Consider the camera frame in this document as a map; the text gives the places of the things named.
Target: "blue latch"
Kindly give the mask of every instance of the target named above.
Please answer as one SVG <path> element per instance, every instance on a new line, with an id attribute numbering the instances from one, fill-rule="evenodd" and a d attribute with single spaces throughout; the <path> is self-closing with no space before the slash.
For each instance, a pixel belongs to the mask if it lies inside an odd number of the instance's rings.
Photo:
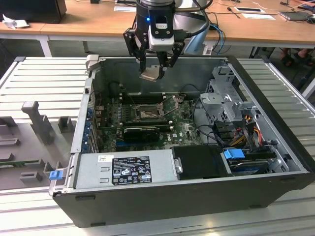
<path id="1" fill-rule="evenodd" d="M 61 180 L 63 178 L 63 171 L 51 171 L 49 175 L 50 180 Z"/>
<path id="2" fill-rule="evenodd" d="M 245 155 L 241 149 L 228 149 L 224 151 L 226 159 L 238 159 L 245 158 Z"/>

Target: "computer case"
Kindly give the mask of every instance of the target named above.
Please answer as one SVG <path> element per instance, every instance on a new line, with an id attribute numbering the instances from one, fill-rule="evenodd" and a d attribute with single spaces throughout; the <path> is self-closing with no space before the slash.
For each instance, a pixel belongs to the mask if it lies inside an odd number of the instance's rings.
<path id="1" fill-rule="evenodd" d="M 64 0 L 2 0 L 0 1 L 0 18 L 2 14 L 14 20 L 27 22 L 60 23 L 65 15 Z"/>

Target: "gray floor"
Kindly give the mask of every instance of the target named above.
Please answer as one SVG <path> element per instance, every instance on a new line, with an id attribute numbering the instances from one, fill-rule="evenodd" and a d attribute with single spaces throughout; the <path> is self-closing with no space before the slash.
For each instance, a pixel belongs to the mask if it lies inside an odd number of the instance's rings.
<path id="1" fill-rule="evenodd" d="M 37 40 L 19 40 L 3 39 L 0 44 L 0 75 L 2 76 L 6 69 L 11 65 L 17 56 L 43 57 L 44 54 Z M 95 53 L 102 56 L 127 56 L 127 48 L 122 42 L 88 42 L 90 54 Z M 87 53 L 83 50 L 83 44 L 80 41 L 50 41 L 49 46 L 54 57 L 85 57 Z M 223 55 L 234 55 L 237 58 L 248 58 L 251 47 L 233 46 Z M 292 67 L 285 67 L 280 61 L 280 49 L 276 48 L 270 57 L 270 61 L 278 68 L 283 75 L 295 86 L 298 85 L 300 78 L 305 75 L 310 67 L 295 63 Z"/>

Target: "paper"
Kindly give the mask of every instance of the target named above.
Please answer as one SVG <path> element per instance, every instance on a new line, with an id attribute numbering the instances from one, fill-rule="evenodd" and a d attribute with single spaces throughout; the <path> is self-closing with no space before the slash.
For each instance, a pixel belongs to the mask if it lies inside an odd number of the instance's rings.
<path id="1" fill-rule="evenodd" d="M 273 18 L 271 15 L 249 14 L 249 13 L 242 13 L 242 15 L 248 19 L 275 20 L 275 18 Z"/>
<path id="2" fill-rule="evenodd" d="M 13 19 L 6 17 L 3 14 L 2 14 L 2 16 L 3 16 L 2 23 L 4 23 L 8 28 L 15 30 L 16 28 L 23 28 L 23 27 L 30 26 L 25 20 L 13 20 Z"/>
<path id="3" fill-rule="evenodd" d="M 115 6 L 114 11 L 127 11 L 127 12 L 136 12 L 136 7 L 129 7 L 129 6 Z"/>

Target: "desk leg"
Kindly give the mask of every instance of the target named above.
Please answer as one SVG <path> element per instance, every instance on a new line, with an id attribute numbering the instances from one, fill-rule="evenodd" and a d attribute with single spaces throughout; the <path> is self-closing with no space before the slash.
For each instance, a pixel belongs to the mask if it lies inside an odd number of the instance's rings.
<path id="1" fill-rule="evenodd" d="M 45 57 L 52 57 L 51 51 L 48 45 L 48 37 L 46 35 L 41 35 L 41 37 L 38 38 L 38 41 L 40 42 L 40 45 L 44 52 Z"/>
<path id="2" fill-rule="evenodd" d="M 255 56 L 258 55 L 260 48 L 261 47 L 253 47 L 249 58 L 255 58 Z"/>
<path id="3" fill-rule="evenodd" d="M 304 90 L 304 92 L 302 93 L 302 95 L 308 99 L 312 93 L 315 91 L 315 78 L 312 80 L 312 82 L 310 83 L 310 85 L 307 86 L 307 88 Z"/>
<path id="4" fill-rule="evenodd" d="M 82 41 L 82 43 L 83 43 L 84 52 L 89 53 L 90 50 L 89 50 L 89 46 L 88 46 L 87 41 Z"/>

